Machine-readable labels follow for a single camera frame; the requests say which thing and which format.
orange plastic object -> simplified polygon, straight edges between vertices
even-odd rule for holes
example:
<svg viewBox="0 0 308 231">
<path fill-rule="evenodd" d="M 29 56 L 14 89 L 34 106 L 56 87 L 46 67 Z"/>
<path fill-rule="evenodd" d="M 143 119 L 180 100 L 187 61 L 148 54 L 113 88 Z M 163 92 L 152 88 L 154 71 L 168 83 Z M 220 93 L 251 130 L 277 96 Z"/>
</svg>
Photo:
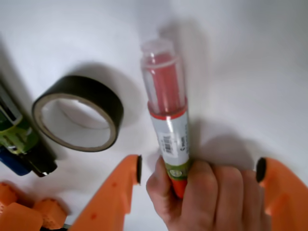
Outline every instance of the orange plastic object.
<svg viewBox="0 0 308 231">
<path fill-rule="evenodd" d="M 0 214 L 8 205 L 16 201 L 16 192 L 8 184 L 0 183 Z"/>
<path fill-rule="evenodd" d="M 272 231 L 308 231 L 308 188 L 285 165 L 261 158 L 257 181 L 265 188 L 265 209 Z"/>
<path fill-rule="evenodd" d="M 57 230 L 63 227 L 67 217 L 66 212 L 54 199 L 44 199 L 33 206 L 43 217 L 43 227 L 49 230 Z"/>
<path fill-rule="evenodd" d="M 170 179 L 171 179 L 175 194 L 177 195 L 178 198 L 183 199 L 185 188 L 187 185 L 187 180 L 174 180 L 172 178 Z"/>
<path fill-rule="evenodd" d="M 42 224 L 38 211 L 17 203 L 7 206 L 0 216 L 1 231 L 39 231 Z"/>
<path fill-rule="evenodd" d="M 115 168 L 70 231 L 121 231 L 130 213 L 133 185 L 140 183 L 141 156 L 129 155 Z"/>
</svg>

orange dot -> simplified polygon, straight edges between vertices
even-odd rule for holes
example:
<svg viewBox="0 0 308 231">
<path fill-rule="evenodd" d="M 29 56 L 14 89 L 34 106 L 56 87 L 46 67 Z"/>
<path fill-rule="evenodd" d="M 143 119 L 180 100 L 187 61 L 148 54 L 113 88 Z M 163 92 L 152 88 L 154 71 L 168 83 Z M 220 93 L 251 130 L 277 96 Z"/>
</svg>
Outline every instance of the orange dot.
<svg viewBox="0 0 308 231">
<path fill-rule="evenodd" d="M 96 214 L 96 213 L 92 213 L 92 215 L 91 215 L 91 220 L 96 219 L 96 217 L 97 217 L 97 214 Z"/>
</svg>

black tip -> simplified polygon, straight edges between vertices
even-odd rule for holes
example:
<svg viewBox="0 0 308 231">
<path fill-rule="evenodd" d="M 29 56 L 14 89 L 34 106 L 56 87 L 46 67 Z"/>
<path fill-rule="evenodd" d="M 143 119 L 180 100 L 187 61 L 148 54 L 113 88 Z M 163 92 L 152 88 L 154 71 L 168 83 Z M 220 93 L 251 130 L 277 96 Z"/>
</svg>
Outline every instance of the black tip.
<svg viewBox="0 0 308 231">
<path fill-rule="evenodd" d="M 261 159 L 259 159 L 259 161 L 257 163 L 257 181 L 258 181 L 258 183 L 261 182 L 264 179 L 265 173 L 266 173 L 266 159 L 261 158 Z"/>
<path fill-rule="evenodd" d="M 137 182 L 138 184 L 141 183 L 141 169 L 142 169 L 142 157 L 140 155 L 138 156 L 138 160 L 137 160 Z"/>
</svg>

barcode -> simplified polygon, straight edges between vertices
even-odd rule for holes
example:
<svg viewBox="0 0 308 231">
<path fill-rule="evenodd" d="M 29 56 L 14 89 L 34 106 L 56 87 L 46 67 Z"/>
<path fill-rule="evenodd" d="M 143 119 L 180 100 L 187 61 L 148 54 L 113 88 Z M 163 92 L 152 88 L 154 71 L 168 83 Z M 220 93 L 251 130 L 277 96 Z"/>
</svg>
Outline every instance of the barcode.
<svg viewBox="0 0 308 231">
<path fill-rule="evenodd" d="M 165 147 L 166 153 L 172 154 L 171 136 L 164 136 L 163 142 L 164 142 L 164 147 Z"/>
</svg>

red marker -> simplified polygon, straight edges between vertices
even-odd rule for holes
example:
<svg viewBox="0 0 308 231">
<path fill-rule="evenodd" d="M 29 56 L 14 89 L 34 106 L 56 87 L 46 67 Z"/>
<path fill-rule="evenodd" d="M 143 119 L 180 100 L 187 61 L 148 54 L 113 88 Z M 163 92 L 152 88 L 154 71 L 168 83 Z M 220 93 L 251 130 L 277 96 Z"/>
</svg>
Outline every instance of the red marker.
<svg viewBox="0 0 308 231">
<path fill-rule="evenodd" d="M 151 119 L 174 191 L 183 198 L 190 161 L 187 99 L 180 58 L 169 40 L 149 41 L 141 49 Z"/>
</svg>

